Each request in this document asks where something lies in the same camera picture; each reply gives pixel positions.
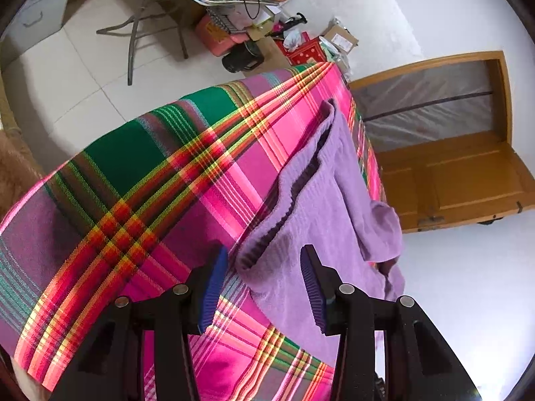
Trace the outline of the red gift box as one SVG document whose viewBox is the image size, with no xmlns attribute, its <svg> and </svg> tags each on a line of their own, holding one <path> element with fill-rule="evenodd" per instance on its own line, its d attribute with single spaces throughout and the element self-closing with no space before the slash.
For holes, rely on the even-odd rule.
<svg viewBox="0 0 535 401">
<path fill-rule="evenodd" d="M 283 46 L 282 40 L 276 39 L 275 43 L 292 66 L 328 61 L 318 37 L 308 39 L 292 52 Z"/>
</svg>

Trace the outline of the purple fleece garment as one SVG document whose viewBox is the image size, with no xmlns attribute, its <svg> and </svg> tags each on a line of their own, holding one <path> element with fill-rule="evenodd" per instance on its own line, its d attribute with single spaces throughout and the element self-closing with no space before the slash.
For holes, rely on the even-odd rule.
<svg viewBox="0 0 535 401">
<path fill-rule="evenodd" d="M 276 202 L 238 249 L 235 267 L 270 322 L 302 350 L 335 365 L 338 339 L 316 326 L 300 266 L 311 244 L 325 266 L 368 296 L 396 300 L 405 279 L 392 207 L 373 200 L 363 181 L 345 116 L 322 102 L 323 121 L 279 173 Z"/>
</svg>

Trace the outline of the black spray bottle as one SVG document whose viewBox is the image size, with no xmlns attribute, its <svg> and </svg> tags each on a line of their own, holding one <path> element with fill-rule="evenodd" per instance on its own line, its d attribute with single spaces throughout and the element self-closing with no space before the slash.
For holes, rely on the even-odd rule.
<svg viewBox="0 0 535 401">
<path fill-rule="evenodd" d="M 283 36 L 286 31 L 289 31 L 290 29 L 294 28 L 297 25 L 306 24 L 306 23 L 307 23 L 307 18 L 301 13 L 296 13 L 291 18 L 288 18 L 288 20 L 275 25 L 272 31 L 270 32 L 270 35 L 272 37 Z"/>
</svg>

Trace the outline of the pink plaid tablecloth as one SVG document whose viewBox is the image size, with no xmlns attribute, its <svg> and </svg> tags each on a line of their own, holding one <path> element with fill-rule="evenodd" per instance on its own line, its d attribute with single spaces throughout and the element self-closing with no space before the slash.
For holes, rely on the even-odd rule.
<svg viewBox="0 0 535 401">
<path fill-rule="evenodd" d="M 234 251 L 272 209 L 279 172 L 330 99 L 371 198 L 384 200 L 363 121 L 327 62 L 191 93 L 38 181 L 1 223 L 1 354 L 23 394 L 51 395 L 110 302 L 156 297 L 214 246 Z"/>
</svg>

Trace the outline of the grey drawer cabinet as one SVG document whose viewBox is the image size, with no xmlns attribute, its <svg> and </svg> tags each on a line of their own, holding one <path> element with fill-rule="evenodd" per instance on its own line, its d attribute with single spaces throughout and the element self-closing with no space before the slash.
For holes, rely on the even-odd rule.
<svg viewBox="0 0 535 401">
<path fill-rule="evenodd" d="M 1 66 L 6 67 L 37 43 L 62 28 L 68 0 L 26 0 L 1 41 Z"/>
</svg>

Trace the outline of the plastic-covered doorway curtain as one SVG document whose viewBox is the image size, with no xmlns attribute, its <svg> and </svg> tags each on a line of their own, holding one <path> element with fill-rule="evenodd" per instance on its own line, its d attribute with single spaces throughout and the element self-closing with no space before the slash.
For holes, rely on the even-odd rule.
<svg viewBox="0 0 535 401">
<path fill-rule="evenodd" d="M 485 61 L 423 69 L 352 92 L 377 152 L 489 131 L 495 123 Z"/>
</svg>

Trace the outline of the wooden door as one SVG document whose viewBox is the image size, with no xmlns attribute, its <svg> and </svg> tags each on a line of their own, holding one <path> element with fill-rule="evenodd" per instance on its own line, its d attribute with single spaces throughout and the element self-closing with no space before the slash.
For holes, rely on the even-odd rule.
<svg viewBox="0 0 535 401">
<path fill-rule="evenodd" d="M 376 154 L 404 233 L 489 224 L 534 207 L 534 177 L 491 131 Z"/>
</svg>

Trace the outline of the brown cardboard parcel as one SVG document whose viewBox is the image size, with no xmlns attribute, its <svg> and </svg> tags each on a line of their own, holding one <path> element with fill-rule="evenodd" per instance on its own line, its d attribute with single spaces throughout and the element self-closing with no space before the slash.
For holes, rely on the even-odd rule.
<svg viewBox="0 0 535 401">
<path fill-rule="evenodd" d="M 339 24 L 334 24 L 327 28 L 323 33 L 323 37 L 345 54 L 349 54 L 358 46 L 358 40 L 345 27 Z"/>
</svg>

